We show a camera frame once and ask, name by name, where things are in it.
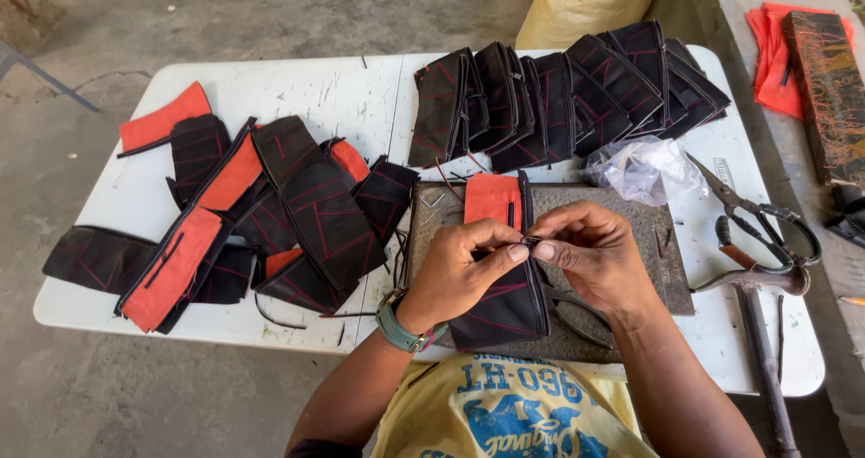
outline fingernail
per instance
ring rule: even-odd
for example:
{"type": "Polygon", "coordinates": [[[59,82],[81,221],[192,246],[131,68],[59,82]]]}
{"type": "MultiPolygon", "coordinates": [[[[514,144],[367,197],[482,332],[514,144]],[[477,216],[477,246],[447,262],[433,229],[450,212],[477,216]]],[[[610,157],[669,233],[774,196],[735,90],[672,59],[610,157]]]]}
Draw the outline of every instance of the fingernail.
{"type": "Polygon", "coordinates": [[[550,242],[538,242],[535,246],[535,257],[548,261],[555,255],[555,247],[550,242]]]}
{"type": "Polygon", "coordinates": [[[528,258],[528,247],[522,243],[515,243],[508,247],[510,259],[515,263],[521,263],[528,258]]]}

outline orange fabric lining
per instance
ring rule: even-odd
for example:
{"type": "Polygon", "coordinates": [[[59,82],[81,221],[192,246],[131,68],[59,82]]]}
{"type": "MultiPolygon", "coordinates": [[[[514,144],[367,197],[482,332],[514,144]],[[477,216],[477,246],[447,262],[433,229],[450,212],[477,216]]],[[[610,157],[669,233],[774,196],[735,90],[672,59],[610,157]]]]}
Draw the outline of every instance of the orange fabric lining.
{"type": "Polygon", "coordinates": [[[253,138],[246,135],[237,152],[201,195],[198,206],[219,210],[231,208],[259,174],[261,162],[255,154],[253,138]]]}
{"type": "MultiPolygon", "coordinates": [[[[760,9],[751,9],[745,13],[745,19],[751,26],[751,31],[757,38],[760,48],[760,59],[757,72],[754,75],[754,101],[776,112],[803,118],[802,99],[799,97],[796,76],[787,70],[790,51],[784,41],[781,19],[791,10],[804,12],[834,14],[832,10],[810,9],[794,5],[773,4],[763,2],[760,9]],[[786,85],[782,85],[784,74],[787,74],[786,85]]],[[[847,32],[847,40],[853,47],[853,25],[849,19],[841,22],[847,32]]]]}
{"type": "Polygon", "coordinates": [[[291,249],[287,252],[280,252],[267,257],[265,262],[265,277],[273,276],[278,270],[285,267],[287,263],[293,261],[302,253],[304,253],[303,249],[291,249]]]}
{"type": "Polygon", "coordinates": [[[144,332],[159,326],[186,293],[221,228],[222,219],[218,215],[203,208],[191,209],[121,311],[144,332]]]}
{"type": "Polygon", "coordinates": [[[369,174],[369,168],[361,155],[346,141],[340,141],[330,147],[330,157],[345,168],[351,176],[360,183],[369,174]]]}
{"type": "Polygon", "coordinates": [[[204,95],[200,83],[195,82],[165,107],[122,124],[120,139],[123,140],[123,152],[164,139],[177,122],[205,113],[210,113],[208,97],[204,95]]]}
{"type": "Polygon", "coordinates": [[[508,224],[508,204],[514,203],[514,228],[523,223],[523,200],[520,182],[514,176],[478,173],[465,184],[465,214],[463,221],[475,222],[492,218],[508,224]]]}

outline plastic bag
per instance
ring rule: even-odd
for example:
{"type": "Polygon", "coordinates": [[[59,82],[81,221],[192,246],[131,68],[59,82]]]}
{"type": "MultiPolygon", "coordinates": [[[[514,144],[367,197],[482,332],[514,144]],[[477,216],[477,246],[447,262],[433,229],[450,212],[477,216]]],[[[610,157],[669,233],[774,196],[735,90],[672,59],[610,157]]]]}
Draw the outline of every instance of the plastic bag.
{"type": "Polygon", "coordinates": [[[577,173],[590,185],[611,186],[622,198],[650,206],[692,191],[708,197],[706,178],[673,139],[646,136],[604,145],[583,158],[577,173]]]}
{"type": "Polygon", "coordinates": [[[639,21],[650,4],[651,0],[535,0],[516,36],[516,48],[567,48],[584,34],[639,21]]]}

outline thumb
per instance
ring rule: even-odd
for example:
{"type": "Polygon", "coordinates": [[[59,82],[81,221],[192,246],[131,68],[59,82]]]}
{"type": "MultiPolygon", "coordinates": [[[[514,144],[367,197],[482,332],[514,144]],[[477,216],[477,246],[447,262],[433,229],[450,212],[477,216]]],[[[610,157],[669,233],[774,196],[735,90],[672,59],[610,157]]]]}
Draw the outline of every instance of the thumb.
{"type": "Polygon", "coordinates": [[[544,240],[535,246],[535,257],[578,275],[598,270],[596,249],[578,247],[560,240],[544,240]]]}
{"type": "Polygon", "coordinates": [[[528,259],[528,248],[522,243],[496,249],[474,264],[476,280],[486,287],[492,286],[499,277],[508,274],[511,269],[526,259],[528,259]]]}

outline white folding table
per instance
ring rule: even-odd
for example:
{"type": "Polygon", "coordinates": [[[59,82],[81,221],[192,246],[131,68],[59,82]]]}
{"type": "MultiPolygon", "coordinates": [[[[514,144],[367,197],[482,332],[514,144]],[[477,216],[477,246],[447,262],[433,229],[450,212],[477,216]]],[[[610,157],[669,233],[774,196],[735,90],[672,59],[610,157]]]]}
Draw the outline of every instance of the white folding table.
{"type": "MultiPolygon", "coordinates": [[[[709,80],[731,98],[727,78],[711,51],[689,46],[709,80]]],[[[520,55],[540,56],[550,51],[522,51],[520,55]]],[[[132,118],[153,112],[198,81],[208,96],[213,112],[229,132],[237,132],[249,116],[267,123],[287,115],[299,115],[316,141],[345,137],[368,161],[381,154],[405,164],[417,110],[413,73],[442,54],[396,54],[370,57],[301,59],[243,63],[176,64],[157,73],[138,103],[132,118]]],[[[743,198],[768,200],[735,105],[728,118],[698,127],[679,140],[682,148],[703,165],[727,171],[726,179],[743,198]]],[[[170,147],[164,145],[143,154],[117,159],[120,143],[108,159],[96,186],[87,199],[76,224],[104,227],[158,242],[179,211],[165,185],[174,175],[170,147]]],[[[483,165],[489,160],[475,156],[483,165]]],[[[443,165],[446,173],[469,175],[479,168],[468,158],[443,165]]],[[[527,169],[533,182],[573,182],[574,161],[527,169]]],[[[440,179],[438,170],[421,173],[424,180],[440,179]]],[[[721,272],[738,268],[717,250],[715,220],[723,209],[713,195],[681,197],[669,204],[676,237],[683,254],[688,283],[694,287],[721,272]]],[[[401,228],[408,228],[410,213],[401,228]]],[[[772,264],[771,254],[750,236],[733,227],[733,239],[759,262],[772,264]]],[[[388,258],[396,254],[395,239],[386,246],[388,258]]],[[[360,286],[341,313],[374,311],[382,295],[392,289],[392,278],[380,267],[361,280],[360,286]]],[[[763,305],[773,352],[777,352],[779,290],[764,287],[763,305]]],[[[117,296],[70,282],[47,277],[36,298],[34,315],[43,325],[131,335],[143,333],[132,321],[115,317],[117,296]]],[[[372,317],[319,319],[312,311],[267,297],[262,307],[276,320],[307,325],[293,330],[268,323],[255,308],[253,293],[239,304],[221,306],[189,305],[169,335],[148,336],[196,340],[233,345],[252,345],[315,353],[349,353],[374,329],[372,317]]],[[[694,295],[697,315],[674,317],[676,325],[697,354],[709,375],[729,392],[754,392],[747,367],[747,346],[741,317],[731,287],[720,287],[694,295]]],[[[824,362],[816,342],[805,302],[798,297],[784,300],[784,381],[785,396],[804,396],[816,390],[824,379],[824,362]]],[[[451,350],[431,346],[418,355],[436,360],[451,350]]],[[[624,380],[621,364],[581,364],[586,372],[624,380]]]]}

